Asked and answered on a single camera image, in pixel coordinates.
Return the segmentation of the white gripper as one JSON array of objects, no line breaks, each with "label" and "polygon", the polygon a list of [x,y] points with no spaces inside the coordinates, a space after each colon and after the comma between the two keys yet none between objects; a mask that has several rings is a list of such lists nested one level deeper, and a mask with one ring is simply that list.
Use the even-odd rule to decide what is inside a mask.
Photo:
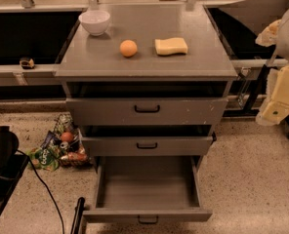
[{"label": "white gripper", "polygon": [[[281,20],[269,24],[256,38],[255,43],[269,47],[276,44],[278,28]],[[289,65],[282,67],[276,76],[273,92],[269,100],[265,100],[256,116],[256,122],[262,126],[278,125],[289,115]]]}]

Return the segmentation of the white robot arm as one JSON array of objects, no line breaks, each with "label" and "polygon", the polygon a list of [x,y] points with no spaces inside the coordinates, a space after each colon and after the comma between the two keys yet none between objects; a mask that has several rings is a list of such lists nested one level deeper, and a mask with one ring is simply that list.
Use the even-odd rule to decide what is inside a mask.
[{"label": "white robot arm", "polygon": [[264,47],[275,46],[275,54],[288,61],[279,70],[272,69],[267,78],[267,97],[256,122],[262,126],[278,125],[289,115],[289,9],[282,19],[269,24],[255,42]]}]

